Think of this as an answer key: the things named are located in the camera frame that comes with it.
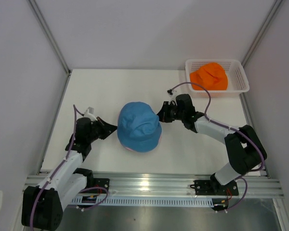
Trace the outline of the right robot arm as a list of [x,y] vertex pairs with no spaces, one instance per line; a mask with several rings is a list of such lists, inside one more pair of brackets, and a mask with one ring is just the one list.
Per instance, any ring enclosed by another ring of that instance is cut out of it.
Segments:
[[163,123],[180,120],[186,129],[207,135],[226,146],[228,163],[209,180],[196,180],[191,185],[197,195],[225,195],[239,177],[253,171],[256,166],[263,168],[267,159],[253,127],[231,127],[210,119],[205,112],[195,110],[189,94],[179,94],[173,101],[165,101],[158,117]]

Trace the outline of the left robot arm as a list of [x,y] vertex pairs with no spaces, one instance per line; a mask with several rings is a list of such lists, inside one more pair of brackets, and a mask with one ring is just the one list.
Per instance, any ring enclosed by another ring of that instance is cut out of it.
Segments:
[[97,185],[93,172],[80,166],[89,155],[95,140],[104,140],[117,126],[101,118],[82,117],[74,121],[74,130],[66,146],[62,161],[36,186],[28,186],[23,193],[21,223],[33,229],[56,230],[64,210],[81,193],[108,189]]

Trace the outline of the blue bucket hat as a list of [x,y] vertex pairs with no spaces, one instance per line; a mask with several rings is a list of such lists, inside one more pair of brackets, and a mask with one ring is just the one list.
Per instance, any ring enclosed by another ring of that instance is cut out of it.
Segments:
[[130,102],[118,116],[117,136],[122,146],[147,153],[157,147],[162,127],[159,117],[144,102]]

